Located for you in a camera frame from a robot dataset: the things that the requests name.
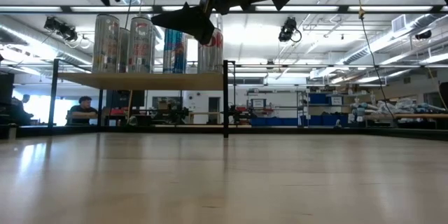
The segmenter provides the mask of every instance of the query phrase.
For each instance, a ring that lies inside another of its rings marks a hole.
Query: silver can
[[[187,67],[187,35],[181,31],[165,30],[163,73],[184,74]]]
[[[215,28],[210,42],[199,45],[197,56],[197,73],[222,73],[223,72],[223,33]]]
[[[97,16],[93,48],[93,73],[115,73],[117,71],[119,33],[120,21],[118,18],[104,14]]]
[[[126,73],[127,47],[129,45],[130,32],[128,29],[120,28],[118,37],[118,73]]]
[[[155,30],[145,17],[131,20],[131,34],[127,51],[128,73],[152,73],[154,69]]]

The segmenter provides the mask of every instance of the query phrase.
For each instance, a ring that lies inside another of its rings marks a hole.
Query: ventilation grille
[[[392,20],[392,32],[401,32],[404,29],[406,29],[406,15],[401,15]]]

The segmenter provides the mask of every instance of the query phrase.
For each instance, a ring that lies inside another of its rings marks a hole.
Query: man sitting
[[[84,96],[79,98],[79,105],[72,106],[70,109],[70,125],[89,125],[89,117],[94,117],[98,111],[90,106],[92,98]]]

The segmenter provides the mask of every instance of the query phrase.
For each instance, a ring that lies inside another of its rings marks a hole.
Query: ceiling light
[[[129,8],[129,6],[76,6],[76,7],[71,7],[71,11],[73,12],[127,12],[127,11],[131,11],[131,12],[137,12],[140,11],[140,6],[131,6],[131,8]],[[141,7],[141,11],[143,12],[149,12],[149,11],[153,11],[153,7],[151,6],[142,6]]]
[[[15,13],[15,12],[62,12],[62,9],[57,6],[0,6],[0,12]]]
[[[275,6],[256,6],[256,11],[277,11]],[[338,6],[284,6],[280,11],[300,11],[300,12],[335,12],[338,11]]]
[[[407,73],[407,72],[409,72],[409,71],[410,71],[410,70],[399,71],[399,72],[396,72],[396,73],[392,73],[392,74],[388,75],[387,77],[396,77],[396,76],[405,74],[405,73]]]
[[[331,81],[331,83],[336,84],[344,81],[344,77],[339,77]]]
[[[162,10],[163,11],[177,11],[177,10],[180,10],[182,8],[183,8],[183,6],[163,6]]]
[[[430,11],[432,6],[363,6],[364,11],[394,12],[394,11]],[[349,12],[358,12],[359,6],[350,6]]]
[[[420,61],[419,63],[420,64],[430,64],[430,63],[439,62],[442,60],[448,60],[448,53],[445,53],[442,55],[437,55],[437,56],[432,56],[428,59]]]
[[[378,80],[379,80],[378,77],[375,76],[375,77],[362,78],[362,79],[358,80],[357,82],[358,83],[369,83],[369,82],[378,81]]]

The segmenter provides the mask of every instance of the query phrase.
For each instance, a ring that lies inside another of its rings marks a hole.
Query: wooden floor
[[[448,142],[82,134],[0,145],[0,223],[448,223]]]

